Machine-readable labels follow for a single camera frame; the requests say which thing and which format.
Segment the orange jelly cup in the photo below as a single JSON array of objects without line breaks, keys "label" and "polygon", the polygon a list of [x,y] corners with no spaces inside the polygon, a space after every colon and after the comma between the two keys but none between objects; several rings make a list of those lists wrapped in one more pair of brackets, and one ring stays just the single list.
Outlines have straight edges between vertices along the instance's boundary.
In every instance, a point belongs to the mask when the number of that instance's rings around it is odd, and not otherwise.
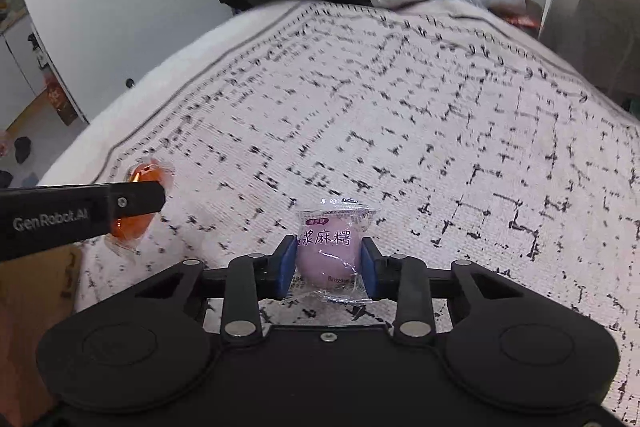
[{"label": "orange jelly cup", "polygon": [[124,193],[116,199],[116,213],[105,243],[119,255],[133,254],[174,184],[169,162],[143,157],[127,172]]}]

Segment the brown cardboard box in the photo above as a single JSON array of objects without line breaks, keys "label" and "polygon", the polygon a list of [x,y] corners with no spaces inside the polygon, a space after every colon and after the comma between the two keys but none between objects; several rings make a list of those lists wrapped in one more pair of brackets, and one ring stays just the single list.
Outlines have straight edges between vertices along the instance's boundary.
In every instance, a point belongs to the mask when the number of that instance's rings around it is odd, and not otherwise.
[{"label": "brown cardboard box", "polygon": [[38,343],[74,309],[82,251],[72,245],[1,265],[1,424],[30,426],[55,405]]}]

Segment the white patterned bed blanket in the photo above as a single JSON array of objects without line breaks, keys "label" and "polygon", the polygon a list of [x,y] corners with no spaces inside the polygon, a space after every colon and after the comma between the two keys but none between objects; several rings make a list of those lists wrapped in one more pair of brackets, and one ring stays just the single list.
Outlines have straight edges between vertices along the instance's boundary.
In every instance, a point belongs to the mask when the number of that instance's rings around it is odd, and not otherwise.
[{"label": "white patterned bed blanket", "polygon": [[620,347],[606,406],[639,421],[639,124],[547,48],[463,2],[281,1],[232,17],[93,118],[44,183],[168,162],[129,253],[85,245],[85,309],[186,259],[269,253],[328,197],[386,255],[465,258],[591,317]]}]

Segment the white desk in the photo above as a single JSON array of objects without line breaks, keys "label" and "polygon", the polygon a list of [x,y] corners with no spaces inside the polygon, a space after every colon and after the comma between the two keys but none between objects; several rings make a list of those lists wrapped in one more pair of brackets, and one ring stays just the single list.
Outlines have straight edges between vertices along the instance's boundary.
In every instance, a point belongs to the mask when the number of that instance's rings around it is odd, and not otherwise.
[{"label": "white desk", "polygon": [[539,40],[616,103],[639,95],[639,0],[548,0]]}]

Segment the pink mochi packet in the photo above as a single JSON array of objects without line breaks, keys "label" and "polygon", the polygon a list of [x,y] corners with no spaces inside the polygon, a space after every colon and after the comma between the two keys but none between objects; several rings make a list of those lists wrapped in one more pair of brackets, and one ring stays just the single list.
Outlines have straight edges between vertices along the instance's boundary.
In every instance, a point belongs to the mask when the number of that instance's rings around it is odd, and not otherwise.
[{"label": "pink mochi packet", "polygon": [[362,303],[361,242],[378,213],[331,196],[298,210],[296,270],[303,288],[334,303]]}]

